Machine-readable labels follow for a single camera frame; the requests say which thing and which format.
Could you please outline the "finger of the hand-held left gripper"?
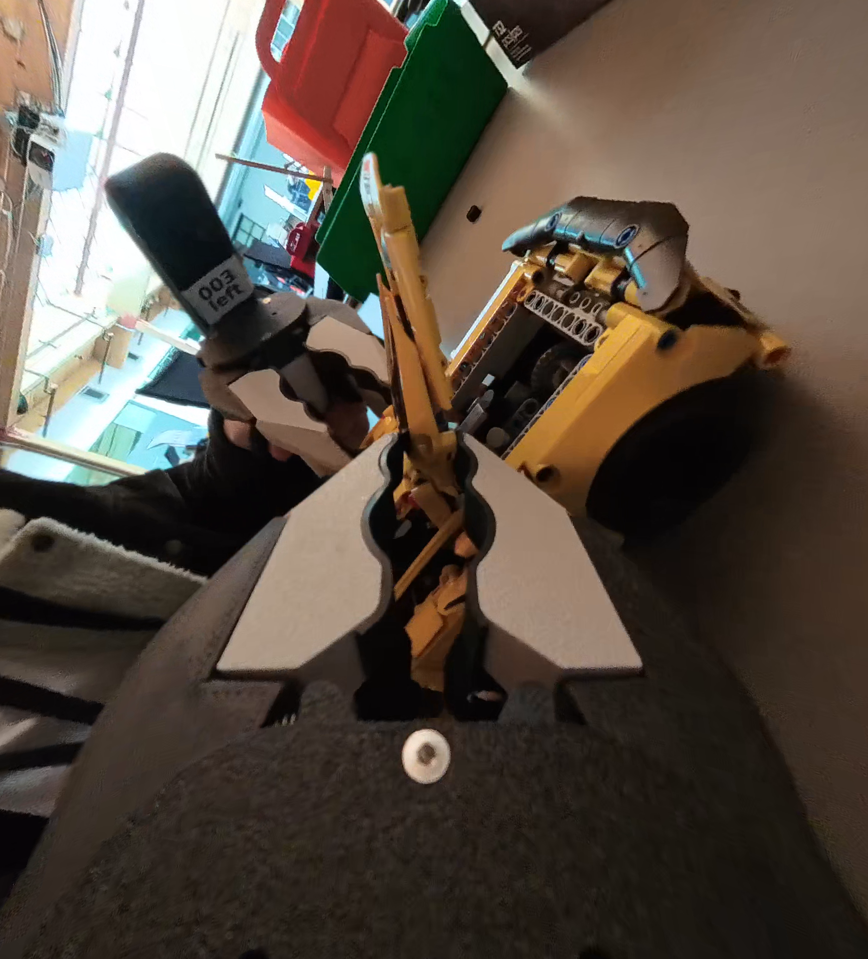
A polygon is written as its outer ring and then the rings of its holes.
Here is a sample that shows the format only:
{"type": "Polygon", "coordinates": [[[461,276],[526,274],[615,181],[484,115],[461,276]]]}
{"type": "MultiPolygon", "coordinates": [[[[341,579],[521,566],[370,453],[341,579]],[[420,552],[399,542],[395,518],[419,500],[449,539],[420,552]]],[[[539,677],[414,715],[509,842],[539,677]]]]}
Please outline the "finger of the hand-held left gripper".
{"type": "Polygon", "coordinates": [[[382,342],[365,326],[338,318],[301,318],[295,336],[295,396],[308,409],[359,400],[368,409],[391,401],[390,373],[382,342]]]}
{"type": "Polygon", "coordinates": [[[255,370],[236,379],[229,390],[254,417],[259,433],[273,446],[307,463],[320,477],[345,468],[353,456],[331,435],[328,426],[314,418],[305,405],[290,399],[275,370],[255,370]]]}

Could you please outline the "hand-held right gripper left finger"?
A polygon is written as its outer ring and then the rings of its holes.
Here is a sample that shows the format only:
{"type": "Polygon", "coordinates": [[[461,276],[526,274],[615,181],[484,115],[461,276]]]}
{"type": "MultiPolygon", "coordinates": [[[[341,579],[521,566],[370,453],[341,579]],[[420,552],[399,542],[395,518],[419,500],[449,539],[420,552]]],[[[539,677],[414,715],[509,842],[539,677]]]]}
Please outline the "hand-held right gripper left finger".
{"type": "Polygon", "coordinates": [[[290,512],[218,672],[364,670],[357,639],[392,598],[368,514],[391,481],[396,440],[375,443],[290,512]]]}

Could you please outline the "dark car set box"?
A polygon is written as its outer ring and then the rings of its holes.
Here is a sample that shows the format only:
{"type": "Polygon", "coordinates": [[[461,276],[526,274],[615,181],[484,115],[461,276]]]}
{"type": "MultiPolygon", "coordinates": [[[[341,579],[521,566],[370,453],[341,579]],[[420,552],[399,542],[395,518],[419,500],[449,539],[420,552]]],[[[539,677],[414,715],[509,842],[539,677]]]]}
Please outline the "dark car set box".
{"type": "Polygon", "coordinates": [[[469,1],[512,67],[520,68],[592,18],[608,1],[469,1]]]}

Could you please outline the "green plastic bin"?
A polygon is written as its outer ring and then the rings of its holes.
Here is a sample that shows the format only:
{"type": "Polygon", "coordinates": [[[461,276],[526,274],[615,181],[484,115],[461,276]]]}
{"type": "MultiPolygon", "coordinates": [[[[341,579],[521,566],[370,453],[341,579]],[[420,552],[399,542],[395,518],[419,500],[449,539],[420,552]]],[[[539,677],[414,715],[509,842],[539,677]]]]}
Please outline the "green plastic bin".
{"type": "Polygon", "coordinates": [[[360,196],[363,157],[373,153],[383,182],[404,187],[422,241],[508,89],[456,2],[428,4],[405,49],[316,235],[317,264],[359,301],[382,270],[360,196]]]}

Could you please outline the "person's left hand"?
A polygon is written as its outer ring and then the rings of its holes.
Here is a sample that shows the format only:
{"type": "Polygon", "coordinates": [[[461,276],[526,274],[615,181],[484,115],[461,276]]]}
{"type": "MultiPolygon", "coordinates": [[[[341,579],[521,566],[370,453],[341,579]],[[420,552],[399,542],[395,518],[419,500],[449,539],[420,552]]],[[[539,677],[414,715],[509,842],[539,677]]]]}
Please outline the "person's left hand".
{"type": "Polygon", "coordinates": [[[237,448],[253,451],[259,456],[268,456],[276,462],[288,462],[295,456],[292,451],[284,449],[265,438],[254,422],[225,418],[222,425],[224,436],[237,448]]]}

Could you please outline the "red plastic tote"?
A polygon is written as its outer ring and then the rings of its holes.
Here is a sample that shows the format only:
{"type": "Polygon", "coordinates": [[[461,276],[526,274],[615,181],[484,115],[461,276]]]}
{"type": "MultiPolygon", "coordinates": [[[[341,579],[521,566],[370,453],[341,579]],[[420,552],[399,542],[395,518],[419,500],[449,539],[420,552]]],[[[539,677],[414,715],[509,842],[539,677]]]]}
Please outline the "red plastic tote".
{"type": "Polygon", "coordinates": [[[407,30],[377,1],[268,1],[256,30],[268,143],[339,186],[407,30]]]}

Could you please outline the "grey desk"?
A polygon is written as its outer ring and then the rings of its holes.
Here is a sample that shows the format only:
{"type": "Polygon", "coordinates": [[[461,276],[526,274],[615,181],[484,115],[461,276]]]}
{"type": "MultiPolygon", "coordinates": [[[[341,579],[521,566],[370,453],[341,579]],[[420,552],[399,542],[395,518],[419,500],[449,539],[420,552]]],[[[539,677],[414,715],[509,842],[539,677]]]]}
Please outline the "grey desk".
{"type": "Polygon", "coordinates": [[[868,2],[612,2],[508,77],[425,240],[445,342],[502,241],[585,195],[677,204],[695,267],[791,345],[749,463],[633,555],[752,693],[868,918],[868,2]]]}

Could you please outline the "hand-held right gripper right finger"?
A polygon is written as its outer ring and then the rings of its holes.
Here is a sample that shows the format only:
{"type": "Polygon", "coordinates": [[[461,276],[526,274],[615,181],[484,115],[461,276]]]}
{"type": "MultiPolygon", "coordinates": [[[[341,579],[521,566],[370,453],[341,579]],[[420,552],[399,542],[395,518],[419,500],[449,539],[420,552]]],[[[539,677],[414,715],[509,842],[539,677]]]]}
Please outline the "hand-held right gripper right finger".
{"type": "Polygon", "coordinates": [[[478,537],[469,609],[483,665],[508,693],[638,675],[642,659],[568,513],[475,438],[467,522],[478,537]]]}

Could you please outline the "yellow toy brick car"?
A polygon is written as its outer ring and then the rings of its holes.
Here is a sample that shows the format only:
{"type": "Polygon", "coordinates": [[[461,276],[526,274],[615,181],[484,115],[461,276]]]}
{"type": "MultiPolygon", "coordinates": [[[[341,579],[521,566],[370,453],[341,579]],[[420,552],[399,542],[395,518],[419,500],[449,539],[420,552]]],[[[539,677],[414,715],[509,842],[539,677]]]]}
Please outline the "yellow toy brick car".
{"type": "Polygon", "coordinates": [[[739,471],[755,381],[789,346],[687,258],[678,207],[576,197],[512,233],[512,269],[447,374],[460,430],[574,518],[626,540],[739,471]]]}

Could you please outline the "person's left forearm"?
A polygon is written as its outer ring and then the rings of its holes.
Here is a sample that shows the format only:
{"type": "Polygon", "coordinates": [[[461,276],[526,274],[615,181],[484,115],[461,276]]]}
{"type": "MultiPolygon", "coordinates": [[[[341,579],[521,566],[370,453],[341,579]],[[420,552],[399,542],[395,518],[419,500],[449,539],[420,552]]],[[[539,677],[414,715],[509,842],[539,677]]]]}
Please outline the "person's left forearm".
{"type": "Polygon", "coordinates": [[[297,457],[276,462],[240,449],[212,411],[194,458],[105,485],[33,479],[0,469],[0,508],[51,519],[191,572],[217,572],[320,479],[297,457]]]}

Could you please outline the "person's black fleece-lined jacket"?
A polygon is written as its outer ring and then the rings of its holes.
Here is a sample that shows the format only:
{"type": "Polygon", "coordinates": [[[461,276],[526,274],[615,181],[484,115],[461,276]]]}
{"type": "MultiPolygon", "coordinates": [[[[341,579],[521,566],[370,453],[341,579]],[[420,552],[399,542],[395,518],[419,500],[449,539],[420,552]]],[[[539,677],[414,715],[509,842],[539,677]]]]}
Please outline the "person's black fleece-lined jacket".
{"type": "Polygon", "coordinates": [[[0,906],[108,700],[204,582],[137,491],[0,469],[0,906]]]}

